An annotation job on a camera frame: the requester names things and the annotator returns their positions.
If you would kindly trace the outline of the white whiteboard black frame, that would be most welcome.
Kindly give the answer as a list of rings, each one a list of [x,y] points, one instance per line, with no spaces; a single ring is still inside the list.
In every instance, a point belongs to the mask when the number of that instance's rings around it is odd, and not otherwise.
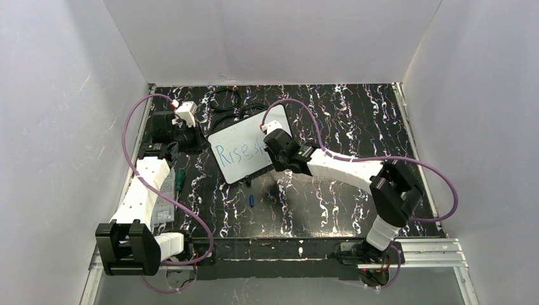
[[[265,134],[262,122],[277,121],[291,133],[288,115],[283,105],[273,107],[268,114],[264,111],[208,136],[210,149],[227,184],[234,184],[272,165],[264,150]]]

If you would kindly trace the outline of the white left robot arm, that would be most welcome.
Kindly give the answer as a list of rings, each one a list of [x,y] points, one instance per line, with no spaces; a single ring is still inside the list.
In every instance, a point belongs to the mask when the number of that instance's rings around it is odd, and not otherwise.
[[[162,262],[183,252],[182,233],[154,236],[152,214],[157,192],[179,155],[200,153],[205,144],[194,110],[178,108],[153,114],[149,142],[139,148],[134,177],[123,202],[109,222],[96,228],[105,274],[152,276]]]

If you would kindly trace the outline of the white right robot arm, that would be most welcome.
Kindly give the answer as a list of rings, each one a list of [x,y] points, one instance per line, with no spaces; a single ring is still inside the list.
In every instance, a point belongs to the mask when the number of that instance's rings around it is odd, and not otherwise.
[[[325,177],[370,194],[377,216],[362,244],[363,251],[385,251],[423,198],[423,188],[403,161],[354,162],[314,145],[301,146],[281,127],[264,125],[261,130],[276,171]]]

